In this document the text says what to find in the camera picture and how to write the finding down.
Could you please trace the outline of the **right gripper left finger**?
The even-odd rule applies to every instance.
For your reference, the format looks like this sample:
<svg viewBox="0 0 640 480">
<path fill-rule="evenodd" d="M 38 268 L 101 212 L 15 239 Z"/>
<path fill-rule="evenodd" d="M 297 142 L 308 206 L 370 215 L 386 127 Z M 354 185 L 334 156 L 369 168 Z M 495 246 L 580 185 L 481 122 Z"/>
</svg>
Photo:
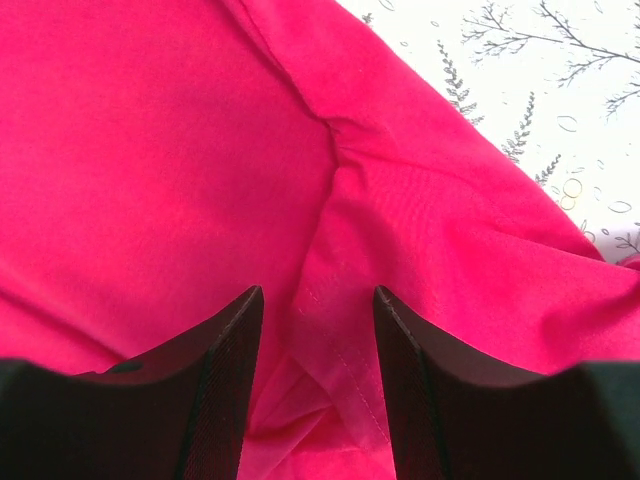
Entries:
<svg viewBox="0 0 640 480">
<path fill-rule="evenodd" d="M 1 363 L 5 479 L 233 479 L 264 297 L 252 287 L 210 319 L 102 372 Z"/>
</svg>

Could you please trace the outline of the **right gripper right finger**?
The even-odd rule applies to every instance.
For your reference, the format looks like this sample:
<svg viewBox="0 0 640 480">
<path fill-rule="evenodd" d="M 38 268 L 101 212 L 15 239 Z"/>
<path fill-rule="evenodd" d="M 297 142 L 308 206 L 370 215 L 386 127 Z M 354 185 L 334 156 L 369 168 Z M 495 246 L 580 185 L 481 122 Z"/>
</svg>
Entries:
<svg viewBox="0 0 640 480">
<path fill-rule="evenodd" d="M 583 362 L 541 375 L 373 296 L 393 461 L 400 479 L 635 479 L 639 366 Z"/>
</svg>

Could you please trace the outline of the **bright pink t shirt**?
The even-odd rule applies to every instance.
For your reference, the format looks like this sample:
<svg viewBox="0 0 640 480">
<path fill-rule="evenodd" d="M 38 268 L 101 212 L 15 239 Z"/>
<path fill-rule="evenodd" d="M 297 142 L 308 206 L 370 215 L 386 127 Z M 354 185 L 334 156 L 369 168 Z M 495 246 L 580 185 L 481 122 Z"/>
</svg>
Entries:
<svg viewBox="0 0 640 480">
<path fill-rule="evenodd" d="M 1 353 L 108 368 L 266 297 L 240 475 L 394 475 L 378 285 L 551 373 L 639 356 L 639 271 L 333 1 L 1 5 Z"/>
</svg>

